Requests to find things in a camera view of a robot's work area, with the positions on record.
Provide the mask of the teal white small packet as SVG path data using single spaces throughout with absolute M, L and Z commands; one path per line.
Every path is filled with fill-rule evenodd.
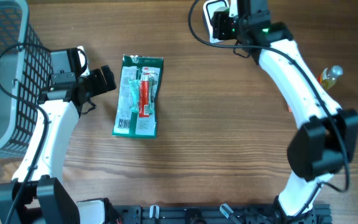
M 129 84 L 132 96 L 132 106 L 130 106 L 130 109 L 133 113 L 138 113 L 140 101 L 140 80 L 129 80 Z

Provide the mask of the red white small packet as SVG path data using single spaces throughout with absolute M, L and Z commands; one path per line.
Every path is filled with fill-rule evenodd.
M 139 117 L 148 118 L 149 112 L 149 101 L 150 101 L 150 71 L 144 70 L 140 77 L 140 88 L 139 88 Z

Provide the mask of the yellow dish soap bottle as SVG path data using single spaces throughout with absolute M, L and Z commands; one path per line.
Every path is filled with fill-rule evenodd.
M 324 90 L 329 90 L 336 84 L 338 78 L 342 74 L 343 68 L 340 65 L 333 65 L 332 67 L 325 68 L 318 77 L 319 84 Z

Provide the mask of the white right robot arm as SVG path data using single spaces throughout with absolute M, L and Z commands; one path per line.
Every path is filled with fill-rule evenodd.
M 335 174 L 350 173 L 358 137 L 358 114 L 334 101 L 304 62 L 283 22 L 272 22 L 266 3 L 205 3 L 209 44 L 242 49 L 274 81 L 295 119 L 297 132 L 288 146 L 291 174 L 276 197 L 272 223 L 317 223 L 314 200 Z

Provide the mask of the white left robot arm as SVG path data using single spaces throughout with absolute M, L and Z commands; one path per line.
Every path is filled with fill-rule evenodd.
M 81 115 L 74 100 L 47 98 L 22 164 L 12 181 L 0 184 L 2 223 L 116 223 L 108 198 L 74 202 L 62 185 L 71 134 Z

